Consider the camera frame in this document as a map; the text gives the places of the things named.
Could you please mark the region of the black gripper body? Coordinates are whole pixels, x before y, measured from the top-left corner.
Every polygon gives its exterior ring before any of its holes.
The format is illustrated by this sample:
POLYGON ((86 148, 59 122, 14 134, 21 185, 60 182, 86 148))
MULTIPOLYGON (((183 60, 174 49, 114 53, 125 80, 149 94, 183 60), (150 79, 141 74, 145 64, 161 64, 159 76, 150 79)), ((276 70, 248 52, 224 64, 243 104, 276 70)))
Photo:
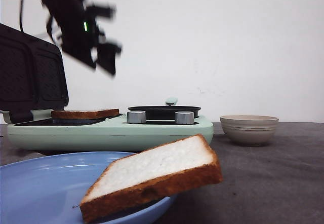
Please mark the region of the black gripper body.
POLYGON ((111 54, 119 54, 122 48, 114 43, 101 43, 99 37, 104 36, 96 23, 96 17, 113 18, 115 8, 110 6, 87 6, 83 0, 42 0, 48 8, 62 32, 62 49, 71 56, 81 52, 90 52, 97 47, 109 49, 111 54))

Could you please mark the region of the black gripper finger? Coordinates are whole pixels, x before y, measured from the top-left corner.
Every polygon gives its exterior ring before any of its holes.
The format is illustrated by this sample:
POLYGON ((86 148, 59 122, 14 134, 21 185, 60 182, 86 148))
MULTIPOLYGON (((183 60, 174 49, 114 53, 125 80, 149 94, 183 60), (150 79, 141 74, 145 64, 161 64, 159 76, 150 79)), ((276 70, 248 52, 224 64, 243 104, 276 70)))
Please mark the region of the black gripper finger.
POLYGON ((115 57, 118 53, 116 44, 99 44, 97 47, 97 63, 112 76, 115 75, 115 57))
POLYGON ((77 45, 62 45, 62 50, 92 69, 96 68, 96 63, 92 59, 91 50, 89 48, 77 45))

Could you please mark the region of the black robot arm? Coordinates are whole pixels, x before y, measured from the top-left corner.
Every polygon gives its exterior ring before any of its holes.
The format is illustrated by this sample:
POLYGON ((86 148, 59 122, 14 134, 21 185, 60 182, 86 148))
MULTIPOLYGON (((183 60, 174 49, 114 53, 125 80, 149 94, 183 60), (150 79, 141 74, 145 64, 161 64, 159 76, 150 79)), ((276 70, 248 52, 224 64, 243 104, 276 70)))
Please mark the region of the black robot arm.
POLYGON ((115 8, 109 5, 84 6, 84 0, 42 0, 49 10, 47 33, 52 36, 52 23, 61 29, 62 51, 80 62, 96 68, 100 65, 115 75, 115 58, 122 51, 116 43, 107 42, 105 33, 99 29, 96 17, 113 18, 115 8))

